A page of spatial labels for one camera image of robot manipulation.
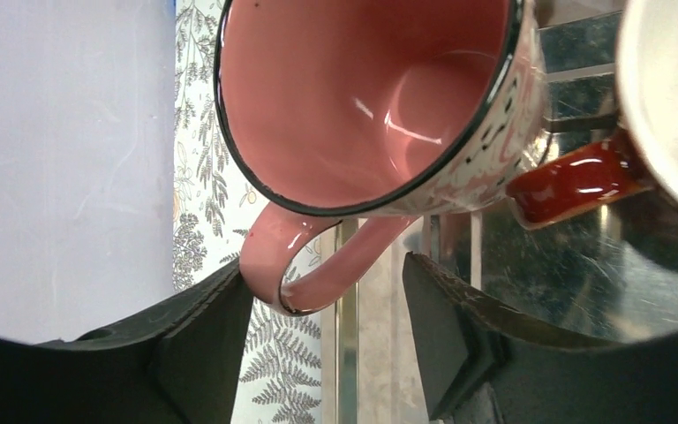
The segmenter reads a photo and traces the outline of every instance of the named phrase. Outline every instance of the pink handle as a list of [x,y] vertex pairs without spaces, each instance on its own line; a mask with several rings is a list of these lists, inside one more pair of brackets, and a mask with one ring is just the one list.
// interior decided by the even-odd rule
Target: pink handle
[[296,254],[338,218],[304,216],[269,203],[240,252],[240,273],[253,295],[286,315],[310,314],[339,300],[417,216],[370,218],[327,261],[288,284],[284,273]]

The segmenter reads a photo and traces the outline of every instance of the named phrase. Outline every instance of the brown mug handle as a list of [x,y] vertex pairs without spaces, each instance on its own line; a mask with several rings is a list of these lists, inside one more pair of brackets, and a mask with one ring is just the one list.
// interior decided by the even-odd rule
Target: brown mug handle
[[506,194],[518,222],[535,230],[653,187],[628,132],[619,128],[518,176]]

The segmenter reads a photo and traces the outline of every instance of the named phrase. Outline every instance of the pink mug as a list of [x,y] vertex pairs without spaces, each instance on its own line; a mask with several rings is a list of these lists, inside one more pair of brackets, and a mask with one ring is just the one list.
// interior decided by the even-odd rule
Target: pink mug
[[[533,0],[228,0],[215,52],[222,136],[271,202],[240,269],[284,314],[339,299],[422,215],[503,199],[541,129]],[[283,286],[311,239],[368,221]]]

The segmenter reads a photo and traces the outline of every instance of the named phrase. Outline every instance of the mug handle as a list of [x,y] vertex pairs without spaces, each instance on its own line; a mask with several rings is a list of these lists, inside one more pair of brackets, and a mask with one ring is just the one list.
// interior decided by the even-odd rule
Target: mug handle
[[240,251],[240,273],[256,299],[286,315],[317,312],[339,300],[418,216],[369,218],[318,268],[295,281],[282,280],[307,243],[342,220],[305,216],[269,202]]
[[653,178],[620,127],[513,179],[506,187],[516,220],[536,230],[654,188]]

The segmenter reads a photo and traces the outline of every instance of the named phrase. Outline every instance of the black rim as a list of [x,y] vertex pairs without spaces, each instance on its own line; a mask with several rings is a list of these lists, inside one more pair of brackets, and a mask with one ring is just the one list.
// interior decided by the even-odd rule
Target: black rim
[[381,208],[411,193],[423,185],[433,175],[441,171],[443,167],[446,166],[446,164],[456,157],[458,152],[461,151],[466,143],[469,142],[469,139],[471,139],[471,137],[477,131],[479,126],[482,124],[482,121],[485,119],[487,112],[489,112],[491,109],[493,100],[495,99],[494,94],[500,91],[503,81],[505,80],[499,79],[498,76],[503,72],[509,72],[510,66],[513,64],[513,54],[516,51],[516,46],[518,44],[518,37],[521,33],[522,16],[524,15],[523,0],[510,0],[508,24],[506,25],[507,33],[503,42],[501,56],[498,59],[498,64],[495,68],[496,72],[490,80],[490,85],[486,91],[485,99],[478,106],[477,111],[474,113],[474,116],[469,124],[467,124],[467,126],[454,140],[454,142],[451,143],[451,146],[449,146],[448,149],[443,152],[441,157],[436,159],[435,162],[430,164],[430,166],[428,166],[424,171],[422,171],[415,178],[408,181],[406,184],[401,185],[392,192],[386,193],[376,199],[356,203],[354,205],[341,206],[339,208],[320,208],[293,201],[270,190],[266,185],[261,183],[261,181],[253,173],[253,170],[251,170],[251,168],[245,163],[243,157],[240,156],[239,152],[237,151],[237,145],[232,137],[232,133],[230,132],[227,112],[225,110],[224,99],[222,97],[222,73],[220,71],[224,30],[227,26],[227,19],[230,15],[230,7],[233,1],[234,0],[225,0],[224,5],[222,6],[222,16],[220,17],[220,26],[217,30],[217,43],[215,44],[215,101],[216,115],[220,123],[220,134],[224,138],[225,145],[230,151],[233,161],[235,161],[235,164],[243,172],[245,179],[247,179],[256,190],[261,192],[264,196],[266,196],[267,199],[276,203],[282,208],[286,208],[301,215],[308,216],[352,216]]

